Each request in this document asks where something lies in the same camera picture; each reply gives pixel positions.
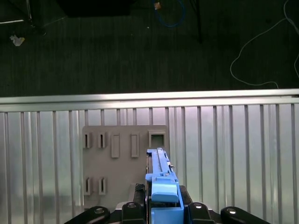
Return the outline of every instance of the blue cable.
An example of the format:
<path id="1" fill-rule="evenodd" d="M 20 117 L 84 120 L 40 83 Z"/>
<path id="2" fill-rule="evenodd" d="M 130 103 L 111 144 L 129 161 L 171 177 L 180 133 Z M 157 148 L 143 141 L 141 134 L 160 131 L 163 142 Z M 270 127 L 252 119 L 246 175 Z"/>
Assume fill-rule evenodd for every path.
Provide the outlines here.
<path id="1" fill-rule="evenodd" d="M 161 15 L 158 13 L 158 10 L 155 10 L 155 6 L 154 6 L 154 10 L 155 10 L 155 14 L 156 14 L 156 17 L 158 18 L 159 22 L 163 25 L 163 26 L 166 26 L 166 27 L 176 27 L 178 26 L 179 24 L 181 24 L 184 19 L 185 19 L 185 14 L 186 14 L 186 9 L 185 9 L 185 6 L 182 2 L 182 0 L 177 0 L 179 2 L 179 4 L 181 5 L 182 7 L 182 10 L 183 10 L 183 15 L 181 17 L 181 19 L 179 20 L 179 22 L 175 23 L 175 24 L 172 24 L 172 25 L 169 25 L 167 23 L 165 23 L 163 20 L 162 20 L 162 17 Z"/>

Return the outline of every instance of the white cable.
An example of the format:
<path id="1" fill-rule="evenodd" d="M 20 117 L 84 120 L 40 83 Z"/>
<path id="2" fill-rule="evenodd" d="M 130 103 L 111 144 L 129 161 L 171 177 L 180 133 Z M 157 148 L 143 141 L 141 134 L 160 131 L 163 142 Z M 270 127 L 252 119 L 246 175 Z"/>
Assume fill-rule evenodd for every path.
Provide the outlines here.
<path id="1" fill-rule="evenodd" d="M 250 41 L 248 41 L 246 44 L 244 44 L 244 46 L 241 48 L 240 53 L 239 53 L 239 56 L 238 56 L 238 57 L 231 63 L 231 65 L 230 65 L 230 74 L 232 75 L 233 78 L 235 78 L 235 79 L 238 80 L 239 82 L 245 83 L 245 84 L 247 84 L 247 85 L 261 86 L 261 85 L 265 85 L 265 84 L 273 83 L 273 84 L 276 85 L 277 88 L 279 88 L 279 87 L 278 87 L 278 84 L 277 84 L 276 82 L 273 82 L 273 81 L 269 81 L 269 82 L 265 82 L 265 83 L 261 83 L 261 84 L 252 84 L 252 83 L 248 83 L 248 82 L 245 82 L 245 81 L 243 81 L 243 80 L 240 80 L 239 78 L 237 78 L 237 77 L 233 74 L 232 67 L 233 67 L 234 63 L 240 58 L 243 49 L 244 49 L 244 48 L 245 48 L 251 41 L 253 41 L 254 39 L 258 38 L 259 36 L 261 36 L 261 35 L 267 33 L 268 31 L 272 30 L 274 27 L 276 27 L 279 23 L 281 23 L 281 22 L 284 21 L 284 20 L 288 20 L 289 23 L 295 28 L 296 33 L 299 35 L 299 29 L 296 27 L 296 25 L 295 25 L 295 23 L 293 22 L 293 20 L 291 20 L 291 19 L 287 16 L 287 14 L 286 14 L 285 6 L 286 6 L 286 4 L 287 4 L 288 2 L 289 2 L 289 0 L 287 0 L 287 1 L 284 3 L 284 14 L 285 14 L 285 18 L 284 18 L 284 19 L 281 19 L 281 20 L 278 21 L 274 26 L 272 26 L 270 29 L 268 29 L 268 30 L 266 30 L 266 31 L 264 31 L 264 32 L 262 32 L 262 33 L 260 33 L 259 35 L 255 36 L 254 38 L 252 38 Z M 296 63 L 297 63 L 298 59 L 299 59 L 299 54 L 298 54 L 298 56 L 297 56 L 297 58 L 296 58 L 296 60 L 295 60 L 295 62 L 294 62 L 294 69 L 295 69 L 296 75 L 297 75 L 298 78 L 299 78 L 299 73 L 298 73 L 297 68 L 296 68 Z"/>
<path id="2" fill-rule="evenodd" d="M 295 62 L 294 62 L 294 69 L 295 69 L 295 72 L 296 72 L 296 74 L 297 74 L 297 76 L 298 76 L 298 78 L 299 78 L 299 73 L 298 73 L 297 68 L 296 68 L 296 63 L 297 63 L 297 61 L 298 61 L 298 58 L 299 58 L 299 54 L 298 54 L 298 56 L 297 56 L 297 58 L 296 58 L 296 60 L 295 60 Z"/>
<path id="3" fill-rule="evenodd" d="M 233 60 L 233 62 L 232 62 L 231 65 L 230 65 L 230 74 L 232 75 L 232 77 L 234 77 L 234 78 L 235 78 L 236 80 L 238 80 L 239 82 L 245 83 L 245 84 L 247 84 L 247 85 L 252 85 L 252 86 L 261 86 L 261 85 L 265 85 L 265 84 L 273 83 L 273 84 L 275 84 L 276 87 L 279 89 L 278 84 L 277 84 L 276 82 L 274 82 L 274 81 L 269 81 L 269 82 L 265 82 L 265 83 L 261 83 L 261 84 L 252 84 L 252 83 L 245 82 L 245 81 L 243 81 L 243 80 L 237 78 L 236 76 L 234 76 L 232 68 L 233 68 L 234 63 L 240 58 L 241 53 L 242 53 L 242 51 L 244 50 L 244 48 L 245 48 L 250 42 L 252 42 L 254 39 L 258 38 L 259 36 L 261 36 L 261 35 L 267 33 L 268 31 L 272 30 L 274 27 L 276 27 L 278 24 L 280 24 L 280 23 L 281 23 L 282 21 L 284 21 L 284 20 L 286 20 L 286 18 L 284 18 L 284 19 L 278 21 L 274 26 L 272 26 L 271 28 L 267 29 L 266 31 L 264 31 L 264 32 L 262 32 L 262 33 L 256 35 L 254 38 L 252 38 L 250 41 L 248 41 L 246 44 L 244 44 L 244 46 L 243 46 L 243 47 L 241 48 L 241 50 L 240 50 L 239 56 L 238 56 L 235 60 Z"/>
<path id="4" fill-rule="evenodd" d="M 287 16 L 287 14 L 286 14 L 285 6 L 286 6 L 286 4 L 288 3 L 288 1 L 289 1 L 289 0 L 287 0 L 287 1 L 285 2 L 285 4 L 284 4 L 284 14 L 285 14 L 285 18 L 286 18 L 286 19 L 289 21 L 289 23 L 295 28 L 295 31 L 296 31 L 297 34 L 299 35 L 299 29 L 296 27 L 296 25 L 295 25 L 295 23 L 293 22 L 293 20 L 291 20 L 291 19 Z M 297 61 L 298 61 L 298 58 L 299 58 L 299 54 L 298 54 L 298 56 L 297 56 L 297 58 L 296 58 L 296 60 L 295 60 L 295 62 L 294 62 L 294 69 L 295 69 L 295 72 L 296 72 L 297 77 L 299 78 L 299 73 L 298 73 L 298 70 L 297 70 L 297 68 L 296 68 L 296 63 L 297 63 Z"/>
<path id="5" fill-rule="evenodd" d="M 294 21 L 291 20 L 291 19 L 287 16 L 287 14 L 286 14 L 285 6 L 286 6 L 286 4 L 287 4 L 288 2 L 289 2 L 289 0 L 287 0 L 287 1 L 285 2 L 285 4 L 284 4 L 284 14 L 285 14 L 285 18 L 286 18 L 286 19 L 290 22 L 290 24 L 295 28 L 297 34 L 299 35 L 299 29 L 296 27 Z"/>

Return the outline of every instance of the small white object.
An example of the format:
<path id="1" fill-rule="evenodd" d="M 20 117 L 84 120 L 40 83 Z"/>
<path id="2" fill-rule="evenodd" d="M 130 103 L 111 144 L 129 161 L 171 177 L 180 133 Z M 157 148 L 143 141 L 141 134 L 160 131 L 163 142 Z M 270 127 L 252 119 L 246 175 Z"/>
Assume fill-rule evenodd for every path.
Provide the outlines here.
<path id="1" fill-rule="evenodd" d="M 17 37 L 16 35 L 10 36 L 10 39 L 13 41 L 13 44 L 16 47 L 19 47 L 22 45 L 22 43 L 24 42 L 25 38 L 24 37 Z"/>

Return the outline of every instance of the silver screw head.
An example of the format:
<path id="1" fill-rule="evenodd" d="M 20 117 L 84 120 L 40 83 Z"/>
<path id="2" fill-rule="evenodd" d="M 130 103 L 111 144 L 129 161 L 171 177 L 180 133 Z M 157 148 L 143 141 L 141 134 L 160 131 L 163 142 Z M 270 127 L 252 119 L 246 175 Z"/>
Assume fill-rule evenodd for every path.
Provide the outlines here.
<path id="1" fill-rule="evenodd" d="M 129 205 L 128 205 L 128 208 L 136 208 L 136 205 L 134 204 L 134 203 L 130 203 Z"/>
<path id="2" fill-rule="evenodd" d="M 104 210 L 103 210 L 102 208 L 99 208 L 99 209 L 96 209 L 96 210 L 94 211 L 94 213 L 95 213 L 95 214 L 102 214 L 102 213 L 104 213 Z"/>
<path id="3" fill-rule="evenodd" d="M 232 215 L 234 215 L 235 213 L 237 213 L 234 209 L 228 209 L 228 212 Z"/>
<path id="4" fill-rule="evenodd" d="M 195 206 L 197 209 L 201 209 L 201 207 L 202 207 L 201 204 L 199 204 L 199 203 L 195 203 L 194 206 Z"/>

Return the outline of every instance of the slot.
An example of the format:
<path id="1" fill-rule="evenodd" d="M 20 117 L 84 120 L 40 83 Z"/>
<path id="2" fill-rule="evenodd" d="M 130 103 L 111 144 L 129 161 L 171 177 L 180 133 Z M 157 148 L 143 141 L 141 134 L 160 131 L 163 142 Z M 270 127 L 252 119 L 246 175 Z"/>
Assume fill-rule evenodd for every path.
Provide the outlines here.
<path id="1" fill-rule="evenodd" d="M 106 178 L 99 179 L 99 195 L 106 195 Z"/>
<path id="2" fill-rule="evenodd" d="M 149 147 L 163 148 L 165 146 L 165 132 L 149 131 Z"/>
<path id="3" fill-rule="evenodd" d="M 88 136 L 87 136 L 87 134 L 85 134 L 84 136 L 85 136 L 85 148 L 87 148 L 87 145 L 88 145 L 87 144 L 88 143 Z"/>
<path id="4" fill-rule="evenodd" d="M 103 148 L 103 135 L 100 134 L 100 147 Z"/>
<path id="5" fill-rule="evenodd" d="M 105 148 L 106 147 L 105 133 L 98 133 L 98 147 L 99 148 Z"/>
<path id="6" fill-rule="evenodd" d="M 88 177 L 85 180 L 85 191 L 84 195 L 89 196 L 91 194 L 91 179 Z"/>
<path id="7" fill-rule="evenodd" d="M 84 148 L 91 148 L 91 134 L 86 133 L 84 134 Z"/>
<path id="8" fill-rule="evenodd" d="M 131 134 L 131 157 L 139 157 L 139 133 Z"/>
<path id="9" fill-rule="evenodd" d="M 111 136 L 111 157 L 119 158 L 120 157 L 120 134 L 113 133 Z"/>
<path id="10" fill-rule="evenodd" d="M 88 186 L 88 181 L 89 181 L 89 178 L 87 178 L 86 181 L 85 181 L 85 191 L 86 192 L 88 192 L 88 187 L 89 187 Z"/>

